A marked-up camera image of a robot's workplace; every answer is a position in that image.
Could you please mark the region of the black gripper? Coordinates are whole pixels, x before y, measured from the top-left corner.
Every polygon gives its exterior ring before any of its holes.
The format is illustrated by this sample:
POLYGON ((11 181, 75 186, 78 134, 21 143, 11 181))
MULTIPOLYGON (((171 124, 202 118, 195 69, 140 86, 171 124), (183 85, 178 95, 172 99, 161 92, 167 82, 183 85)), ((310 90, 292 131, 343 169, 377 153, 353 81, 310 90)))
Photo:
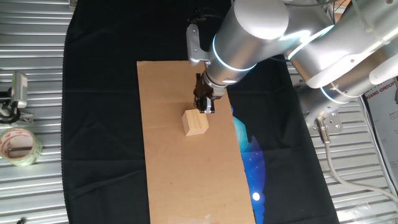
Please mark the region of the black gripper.
POLYGON ((197 73, 193 94, 195 95, 195 108, 198 110, 203 109, 204 113, 210 114, 215 112, 214 100, 218 100, 224 96, 224 87, 212 83, 207 73, 197 73))

